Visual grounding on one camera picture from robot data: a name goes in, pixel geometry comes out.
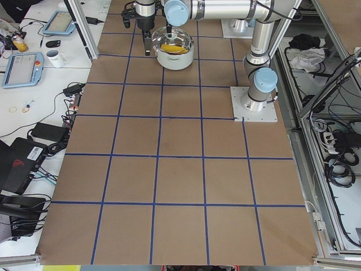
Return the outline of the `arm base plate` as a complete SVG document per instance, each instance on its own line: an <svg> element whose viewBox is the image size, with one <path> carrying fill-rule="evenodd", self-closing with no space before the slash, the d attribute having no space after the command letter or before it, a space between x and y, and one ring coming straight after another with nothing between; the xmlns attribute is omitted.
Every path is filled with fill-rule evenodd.
<svg viewBox="0 0 361 271"><path fill-rule="evenodd" d="M276 123L278 121L272 94L263 102L256 102L248 96L249 87L230 87L232 109L235 121L251 123Z"/></svg>
<svg viewBox="0 0 361 271"><path fill-rule="evenodd" d="M222 19L223 37L252 39L255 22L255 19Z"/></svg>

